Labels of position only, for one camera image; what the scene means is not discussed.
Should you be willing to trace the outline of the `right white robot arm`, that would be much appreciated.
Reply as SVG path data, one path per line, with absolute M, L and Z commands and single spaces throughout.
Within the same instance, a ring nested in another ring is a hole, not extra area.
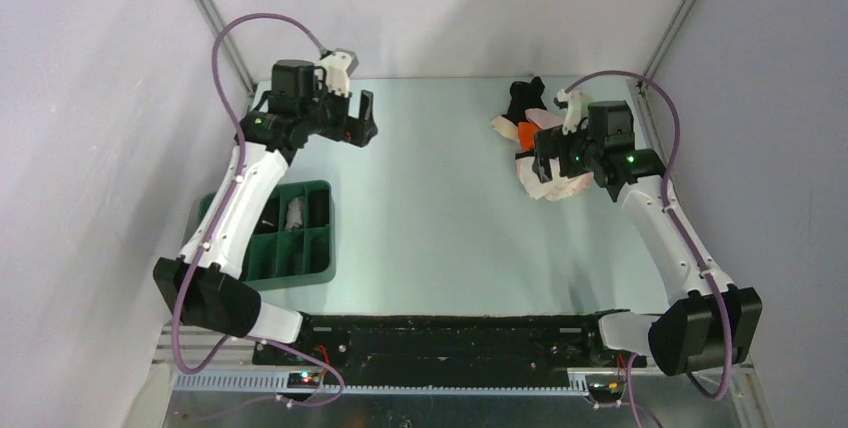
M 638 231 L 660 274 L 669 307 L 658 315 L 600 316 L 581 340 L 585 359 L 606 366 L 621 351 L 650 357 L 668 376 L 744 362 L 763 304 L 740 288 L 694 233 L 660 156 L 635 145 L 623 101 L 592 103 L 586 115 L 534 135 L 533 171 L 543 182 L 589 175 Z

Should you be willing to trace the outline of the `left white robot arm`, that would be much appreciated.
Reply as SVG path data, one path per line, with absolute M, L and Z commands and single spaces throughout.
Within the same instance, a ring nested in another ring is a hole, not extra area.
M 313 135 L 358 147 L 376 135 L 373 94 L 360 94 L 349 113 L 354 53 L 338 49 L 315 62 L 279 60 L 258 107 L 240 121 L 225 177 L 190 240 L 174 259 L 153 271 L 168 308 L 180 321 L 237 338 L 277 341 L 292 364 L 316 351 L 315 336 L 301 328 L 303 314 L 276 306 L 241 281 L 250 237 L 266 202 Z

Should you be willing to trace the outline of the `white pink-trimmed underwear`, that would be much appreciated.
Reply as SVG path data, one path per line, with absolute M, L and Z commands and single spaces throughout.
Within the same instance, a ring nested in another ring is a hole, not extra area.
M 536 200 L 546 199 L 558 201 L 587 189 L 593 182 L 593 174 L 585 173 L 577 177 L 560 177 L 555 174 L 549 182 L 540 182 L 537 174 L 532 170 L 534 158 L 523 157 L 516 160 L 518 180 L 527 194 Z

